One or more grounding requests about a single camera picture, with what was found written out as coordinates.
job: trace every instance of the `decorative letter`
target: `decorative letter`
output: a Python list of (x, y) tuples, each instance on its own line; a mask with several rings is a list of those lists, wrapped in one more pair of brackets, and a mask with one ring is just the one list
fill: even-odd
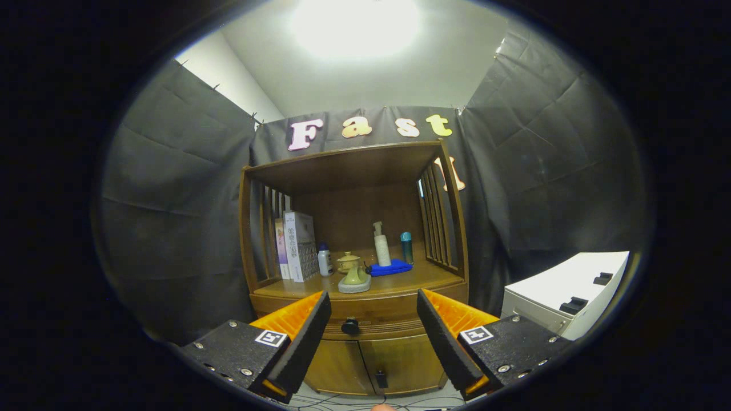
[(447, 123), (447, 119), (441, 117), (439, 114), (435, 114), (426, 119), (427, 123), (431, 123), (431, 129), (434, 130), (434, 134), (446, 137), (452, 135), (451, 129), (445, 129), (444, 125)]
[(416, 123), (414, 123), (414, 120), (410, 118), (397, 118), (396, 125), (398, 126), (396, 129), (398, 134), (404, 137), (419, 137), (419, 129), (415, 127)]
[(352, 117), (343, 121), (343, 137), (351, 138), (356, 135), (371, 134), (373, 128), (368, 125), (368, 119), (365, 117)]
[(294, 131), (292, 132), (292, 144), (289, 145), (289, 150), (294, 151), (308, 148), (310, 146), (308, 140), (312, 141), (315, 139), (315, 133), (317, 133), (317, 128), (315, 127), (322, 127), (323, 124), (319, 118), (317, 120), (292, 124), (291, 127)]
[[(452, 162), (452, 170), (455, 171), (455, 180), (457, 181), (457, 191), (463, 190), (465, 187), (467, 187), (467, 184), (463, 183), (459, 176), (457, 175), (457, 169), (455, 168), (455, 158), (450, 156), (450, 161)], [(439, 166), (439, 171), (442, 172), (442, 178), (444, 179), (444, 190), (447, 191), (447, 179), (444, 177), (444, 169), (442, 169), (442, 161), (440, 159), (434, 160), (434, 164)]]

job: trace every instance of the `white wall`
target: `white wall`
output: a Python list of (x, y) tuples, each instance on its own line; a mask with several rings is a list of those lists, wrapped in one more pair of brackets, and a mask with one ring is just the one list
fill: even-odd
[(175, 57), (179, 63), (249, 114), (257, 113), (261, 122), (284, 116), (259, 83), (233, 53), (220, 31), (204, 37)]

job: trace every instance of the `white bottle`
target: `white bottle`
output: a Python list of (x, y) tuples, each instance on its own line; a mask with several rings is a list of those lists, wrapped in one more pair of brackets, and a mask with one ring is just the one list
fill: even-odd
[(373, 232), (374, 242), (376, 243), (376, 256), (378, 257), (378, 265), (388, 267), (391, 265), (391, 253), (388, 252), (388, 242), (386, 236), (381, 234), (383, 222), (373, 223), (376, 231)]
[(320, 243), (317, 252), (317, 264), (319, 265), (320, 275), (329, 277), (333, 275), (333, 262), (330, 260), (330, 250), (327, 249), (326, 243)]

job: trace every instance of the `floor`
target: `floor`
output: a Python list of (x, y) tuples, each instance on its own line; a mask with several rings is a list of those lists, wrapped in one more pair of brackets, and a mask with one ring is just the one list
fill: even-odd
[(382, 403), (397, 411), (426, 411), (458, 407), (465, 401), (450, 381), (441, 390), (431, 393), (387, 398), (316, 393), (303, 383), (300, 390), (292, 396), (292, 401), (283, 405), (297, 411), (370, 411), (374, 405)]

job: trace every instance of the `ceiling light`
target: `ceiling light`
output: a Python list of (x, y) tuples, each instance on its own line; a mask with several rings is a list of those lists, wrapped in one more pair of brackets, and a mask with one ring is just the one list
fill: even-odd
[(416, 37), (412, 0), (303, 0), (292, 16), (299, 44), (325, 59), (389, 56)]

